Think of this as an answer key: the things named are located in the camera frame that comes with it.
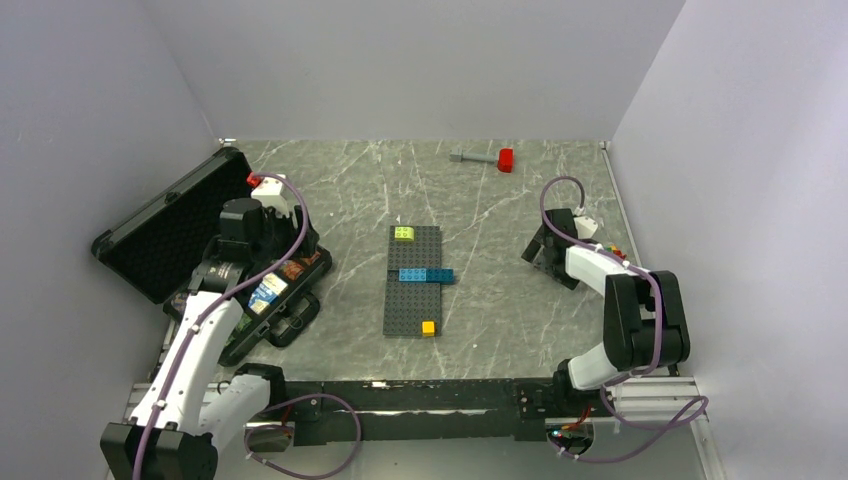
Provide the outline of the blue texas holdem card box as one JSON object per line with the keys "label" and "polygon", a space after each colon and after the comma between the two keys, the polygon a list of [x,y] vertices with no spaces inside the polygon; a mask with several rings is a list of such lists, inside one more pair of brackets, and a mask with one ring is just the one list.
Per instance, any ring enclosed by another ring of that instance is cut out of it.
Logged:
{"label": "blue texas holdem card box", "polygon": [[251,293],[248,308],[257,315],[266,311],[288,289],[288,283],[275,273],[265,275]]}

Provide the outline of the black poker chip case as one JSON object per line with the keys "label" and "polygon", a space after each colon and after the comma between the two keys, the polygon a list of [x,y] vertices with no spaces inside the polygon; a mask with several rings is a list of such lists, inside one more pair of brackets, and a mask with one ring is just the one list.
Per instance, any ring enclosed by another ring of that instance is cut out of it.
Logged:
{"label": "black poker chip case", "polygon": [[[162,305],[166,314],[181,319],[194,269],[218,251],[224,205],[251,193],[247,184],[251,173],[240,150],[219,149],[123,223],[97,237],[91,246],[93,256]],[[261,315],[248,308],[260,282],[238,293],[247,305],[227,338],[220,365],[238,365],[261,340],[276,348],[289,346],[319,314],[321,305],[312,288],[331,267],[330,252],[319,243],[312,257],[288,259],[271,272],[282,277],[288,289]]]}

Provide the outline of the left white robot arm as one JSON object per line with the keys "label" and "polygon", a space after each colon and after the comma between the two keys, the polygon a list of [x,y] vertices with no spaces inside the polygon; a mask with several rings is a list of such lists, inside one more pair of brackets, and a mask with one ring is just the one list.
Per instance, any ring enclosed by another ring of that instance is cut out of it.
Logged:
{"label": "left white robot arm", "polygon": [[129,420],[103,431],[100,448],[114,478],[212,479],[220,449],[253,414],[272,420],[285,411],[279,367],[249,366],[209,405],[203,397],[250,291],[302,249],[311,229],[304,204],[288,212],[257,198],[224,204],[161,370]]}

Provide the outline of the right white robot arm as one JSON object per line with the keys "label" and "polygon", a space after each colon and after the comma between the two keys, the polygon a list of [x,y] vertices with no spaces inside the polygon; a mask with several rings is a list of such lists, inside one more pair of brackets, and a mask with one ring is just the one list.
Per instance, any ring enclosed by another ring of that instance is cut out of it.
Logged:
{"label": "right white robot arm", "polygon": [[566,288],[585,286],[604,300],[599,344],[557,367],[559,382],[551,399],[568,416],[589,404],[590,390],[679,364],[691,351],[676,275],[641,269],[578,233],[578,217],[571,210],[546,210],[521,255]]}

